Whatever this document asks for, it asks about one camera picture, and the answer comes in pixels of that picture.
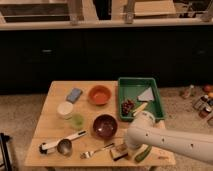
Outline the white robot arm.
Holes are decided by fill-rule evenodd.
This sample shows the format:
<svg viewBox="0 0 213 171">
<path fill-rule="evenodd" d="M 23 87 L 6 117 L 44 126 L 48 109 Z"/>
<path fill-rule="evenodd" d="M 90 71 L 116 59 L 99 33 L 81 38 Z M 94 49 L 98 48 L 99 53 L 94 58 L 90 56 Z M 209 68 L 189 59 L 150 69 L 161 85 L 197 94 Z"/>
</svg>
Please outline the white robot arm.
<svg viewBox="0 0 213 171">
<path fill-rule="evenodd" d="M 127 147 L 146 144 L 213 165 L 213 135 L 160 129 L 155 124 L 152 113 L 139 112 L 126 130 Z"/>
</svg>

